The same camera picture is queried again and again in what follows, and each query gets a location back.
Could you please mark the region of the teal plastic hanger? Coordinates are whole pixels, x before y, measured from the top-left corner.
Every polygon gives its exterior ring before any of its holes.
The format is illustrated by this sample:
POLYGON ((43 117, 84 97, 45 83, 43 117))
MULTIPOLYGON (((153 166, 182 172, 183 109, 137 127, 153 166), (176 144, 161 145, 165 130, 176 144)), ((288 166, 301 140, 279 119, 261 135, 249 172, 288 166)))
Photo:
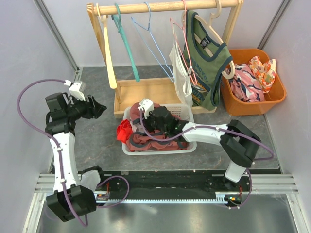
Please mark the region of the teal plastic hanger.
POLYGON ((136 80, 136 82, 139 82, 140 81, 140 77, 139 77, 138 69, 136 67, 136 64, 135 64, 135 61, 134 61, 134 58, 133 58, 133 54, 132 54, 132 51, 131 51, 131 48, 130 48, 130 45, 129 45, 129 42, 128 42, 128 39, 127 39, 127 36, 126 36, 126 33, 125 33, 125 30, 124 30, 124 28, 122 26, 122 23, 121 23, 121 11, 120 11, 119 5, 117 3, 115 3, 114 5, 115 5, 115 7, 117 9, 117 14, 116 15, 112 15, 112 20, 114 21, 114 23, 116 25, 116 28, 117 28, 117 31, 120 34, 120 36, 121 36, 121 38, 123 40, 123 43, 125 45, 126 51, 128 53, 128 56, 129 56, 129 59, 130 59, 130 62, 131 62, 131 67, 132 67, 132 71, 133 71, 135 80, 136 80))

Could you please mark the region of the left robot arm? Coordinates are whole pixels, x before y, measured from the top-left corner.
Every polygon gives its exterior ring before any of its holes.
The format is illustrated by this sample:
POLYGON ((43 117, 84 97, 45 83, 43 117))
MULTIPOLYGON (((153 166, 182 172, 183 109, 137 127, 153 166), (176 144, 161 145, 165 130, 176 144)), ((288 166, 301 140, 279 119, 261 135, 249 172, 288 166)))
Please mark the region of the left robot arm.
POLYGON ((76 121, 97 119, 106 110, 92 95, 86 100, 67 93, 55 93, 45 98, 49 112, 45 132, 50 136, 54 157, 55 181, 53 194, 47 196, 47 206, 63 222, 85 216, 96 210, 94 192, 105 189, 107 180, 99 166, 77 170, 75 160, 76 121))

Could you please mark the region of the mauve pink tank top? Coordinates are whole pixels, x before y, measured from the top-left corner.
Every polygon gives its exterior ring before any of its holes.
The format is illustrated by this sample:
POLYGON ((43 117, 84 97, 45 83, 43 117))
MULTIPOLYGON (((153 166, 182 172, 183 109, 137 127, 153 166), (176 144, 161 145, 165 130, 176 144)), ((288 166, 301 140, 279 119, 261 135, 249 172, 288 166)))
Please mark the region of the mauve pink tank top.
POLYGON ((132 127, 132 131, 134 133, 135 132, 144 133, 143 127, 142 127, 142 125, 139 122, 131 121, 130 124, 131 124, 131 127, 132 127))

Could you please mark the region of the white plastic basket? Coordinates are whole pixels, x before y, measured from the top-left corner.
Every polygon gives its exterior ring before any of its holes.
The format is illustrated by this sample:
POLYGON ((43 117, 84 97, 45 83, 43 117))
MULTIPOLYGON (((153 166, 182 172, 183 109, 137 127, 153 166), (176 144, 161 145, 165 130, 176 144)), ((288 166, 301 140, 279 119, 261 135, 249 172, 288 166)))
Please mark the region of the white plastic basket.
MULTIPOLYGON (((193 113, 189 106, 182 103, 174 103, 174 104, 161 104, 161 106, 165 106, 173 115, 176 115, 181 120, 187 120, 190 122, 194 122, 193 113)), ((197 148, 196 142, 190 142, 188 147, 185 150, 145 150, 145 151, 130 151, 126 144, 122 144, 122 150, 125 154, 130 156, 136 155, 162 155, 162 154, 180 154, 180 153, 190 153, 195 151, 197 148)))

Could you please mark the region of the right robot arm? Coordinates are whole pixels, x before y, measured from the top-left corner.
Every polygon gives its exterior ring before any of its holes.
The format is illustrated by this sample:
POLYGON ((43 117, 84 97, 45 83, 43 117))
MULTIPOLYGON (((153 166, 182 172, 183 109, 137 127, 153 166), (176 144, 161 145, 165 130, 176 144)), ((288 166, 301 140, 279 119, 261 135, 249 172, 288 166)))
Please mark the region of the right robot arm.
POLYGON ((158 142, 202 142, 221 146, 230 158, 223 178, 223 187, 234 191, 240 186, 244 172, 251 167, 261 139, 238 120, 228 124, 205 125, 178 120, 165 107, 144 113, 139 108, 139 119, 144 132, 158 142))

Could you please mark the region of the rust red tank top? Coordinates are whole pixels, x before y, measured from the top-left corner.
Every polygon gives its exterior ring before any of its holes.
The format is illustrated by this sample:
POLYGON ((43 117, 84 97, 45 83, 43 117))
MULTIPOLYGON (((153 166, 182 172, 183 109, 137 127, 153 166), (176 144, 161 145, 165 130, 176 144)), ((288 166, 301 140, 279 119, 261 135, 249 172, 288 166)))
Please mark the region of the rust red tank top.
MULTIPOLYGON (((130 108, 130 122, 139 122, 139 103, 135 103, 130 108)), ((153 140, 151 137, 149 137, 145 133, 140 132, 133 132, 130 136, 130 138, 125 143, 130 151, 145 151, 145 150, 158 150, 158 151, 164 151, 164 150, 185 150, 188 147, 188 142, 180 142, 176 139, 173 141, 156 141, 153 140)))

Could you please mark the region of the light blue hanger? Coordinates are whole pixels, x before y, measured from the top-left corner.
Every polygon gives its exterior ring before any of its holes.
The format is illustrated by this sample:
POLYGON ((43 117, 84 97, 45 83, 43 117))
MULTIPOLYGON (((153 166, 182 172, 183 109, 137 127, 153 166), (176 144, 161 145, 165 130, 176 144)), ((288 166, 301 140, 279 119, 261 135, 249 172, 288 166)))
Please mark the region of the light blue hanger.
POLYGON ((160 66, 167 78, 173 83, 175 81, 175 76, 173 74, 172 68, 168 65, 167 59, 165 58, 160 46, 158 45, 152 30, 151 30, 151 8, 149 3, 146 1, 144 5, 148 9, 148 21, 146 25, 139 23, 134 17, 131 17, 131 21, 134 25, 135 30, 137 31, 139 37, 143 41, 143 44, 146 46, 148 52, 155 59, 156 63, 160 66))

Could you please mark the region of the beige wooden hanger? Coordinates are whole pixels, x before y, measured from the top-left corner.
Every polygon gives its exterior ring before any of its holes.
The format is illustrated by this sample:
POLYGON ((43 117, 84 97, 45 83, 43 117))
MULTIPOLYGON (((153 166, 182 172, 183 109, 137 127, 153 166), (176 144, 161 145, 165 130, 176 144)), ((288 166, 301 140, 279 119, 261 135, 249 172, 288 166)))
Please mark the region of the beige wooden hanger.
POLYGON ((117 85, 117 80, 116 80, 113 65, 112 65, 112 58, 111 58, 111 52, 110 52, 110 46, 109 46, 109 38, 108 38, 108 31, 107 31, 107 15, 103 15, 103 16, 101 15, 98 3, 96 3, 96 9, 97 9, 98 16, 100 18, 100 21, 102 22, 103 29, 104 29, 105 63, 106 63, 106 68, 107 68, 109 86, 111 89, 116 90, 118 88, 118 85, 117 85))

